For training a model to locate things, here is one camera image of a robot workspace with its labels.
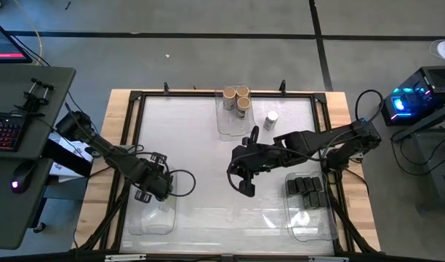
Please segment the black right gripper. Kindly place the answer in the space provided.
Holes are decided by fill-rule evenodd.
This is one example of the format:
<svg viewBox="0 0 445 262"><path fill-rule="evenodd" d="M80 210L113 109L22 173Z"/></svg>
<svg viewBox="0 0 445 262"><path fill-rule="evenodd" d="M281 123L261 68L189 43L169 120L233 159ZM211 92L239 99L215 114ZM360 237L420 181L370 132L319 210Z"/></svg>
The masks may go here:
<svg viewBox="0 0 445 262"><path fill-rule="evenodd" d="M232 150L228 165L229 184L246 197L255 195L254 176L260 172L270 172L277 167L277 153L265 144L237 146Z"/></svg>

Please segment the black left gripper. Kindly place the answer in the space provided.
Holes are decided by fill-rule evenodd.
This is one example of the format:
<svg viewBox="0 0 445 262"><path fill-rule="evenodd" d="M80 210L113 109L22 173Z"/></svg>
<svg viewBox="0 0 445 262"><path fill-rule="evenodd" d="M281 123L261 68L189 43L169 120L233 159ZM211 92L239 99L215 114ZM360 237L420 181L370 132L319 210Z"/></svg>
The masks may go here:
<svg viewBox="0 0 445 262"><path fill-rule="evenodd" d="M137 184L140 190L135 192L134 199L138 202L149 203L154 195L158 201L163 202L173 189L173 177L166 165L167 156L152 152L150 160L152 162L148 162L145 166L143 179Z"/></svg>

